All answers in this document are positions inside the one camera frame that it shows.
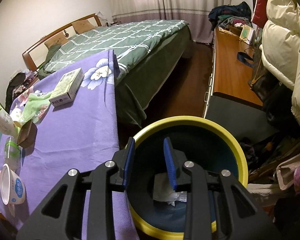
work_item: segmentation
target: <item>metal bolt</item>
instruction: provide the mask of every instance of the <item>metal bolt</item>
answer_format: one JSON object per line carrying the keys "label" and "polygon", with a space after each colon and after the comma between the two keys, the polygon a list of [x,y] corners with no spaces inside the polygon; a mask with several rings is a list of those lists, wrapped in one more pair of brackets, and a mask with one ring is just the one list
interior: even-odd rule
{"label": "metal bolt", "polygon": [[78,171],[76,169],[71,169],[68,171],[68,175],[69,176],[75,176],[77,175]]}
{"label": "metal bolt", "polygon": [[223,171],[221,171],[221,174],[225,177],[229,177],[231,175],[231,172],[228,170],[223,170]]}
{"label": "metal bolt", "polygon": [[114,166],[114,161],[107,161],[107,162],[105,163],[105,166],[108,167],[108,168],[113,167],[113,166]]}
{"label": "metal bolt", "polygon": [[185,162],[185,166],[186,166],[187,168],[192,168],[192,167],[194,166],[194,163],[191,162],[191,161],[186,161],[186,162]]}

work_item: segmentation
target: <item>down jacket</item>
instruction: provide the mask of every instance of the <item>down jacket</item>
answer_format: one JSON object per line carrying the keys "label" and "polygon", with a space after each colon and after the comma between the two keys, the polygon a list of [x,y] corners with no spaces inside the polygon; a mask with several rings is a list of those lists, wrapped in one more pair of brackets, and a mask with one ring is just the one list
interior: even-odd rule
{"label": "down jacket", "polygon": [[268,0],[266,12],[262,62],[293,90],[291,111],[300,125],[300,6],[296,0]]}

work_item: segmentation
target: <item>wooden dresser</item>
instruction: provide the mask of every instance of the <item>wooden dresser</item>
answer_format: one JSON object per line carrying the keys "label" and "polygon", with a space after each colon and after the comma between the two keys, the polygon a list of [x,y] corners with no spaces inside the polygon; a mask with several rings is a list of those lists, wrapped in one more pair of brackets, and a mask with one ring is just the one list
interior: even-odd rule
{"label": "wooden dresser", "polygon": [[[213,69],[205,94],[203,117],[226,128],[237,140],[261,141],[276,129],[268,125],[262,102],[250,90],[252,68],[237,60],[237,53],[249,46],[238,36],[215,30]],[[252,49],[246,52],[253,55]]]}

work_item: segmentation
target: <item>wooden floor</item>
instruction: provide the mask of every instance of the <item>wooden floor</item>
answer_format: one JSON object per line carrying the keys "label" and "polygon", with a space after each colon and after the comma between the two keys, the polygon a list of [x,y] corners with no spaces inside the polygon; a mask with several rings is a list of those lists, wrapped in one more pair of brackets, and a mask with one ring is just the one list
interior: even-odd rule
{"label": "wooden floor", "polygon": [[[211,47],[194,44],[194,54],[191,59],[180,59],[170,77],[145,110],[147,119],[142,127],[177,115],[192,115],[202,117],[204,94],[208,90],[208,79],[212,71]],[[124,147],[130,136],[141,129],[138,126],[118,124],[120,146]],[[154,240],[137,230],[140,240]]]}

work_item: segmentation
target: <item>blue label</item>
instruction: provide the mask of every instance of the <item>blue label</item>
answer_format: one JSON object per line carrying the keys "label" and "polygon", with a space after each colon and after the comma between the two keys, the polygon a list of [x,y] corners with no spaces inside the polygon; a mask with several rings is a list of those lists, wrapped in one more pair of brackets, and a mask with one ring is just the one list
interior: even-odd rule
{"label": "blue label", "polygon": [[20,179],[16,179],[14,190],[16,191],[18,197],[21,198],[23,194],[23,187]]}

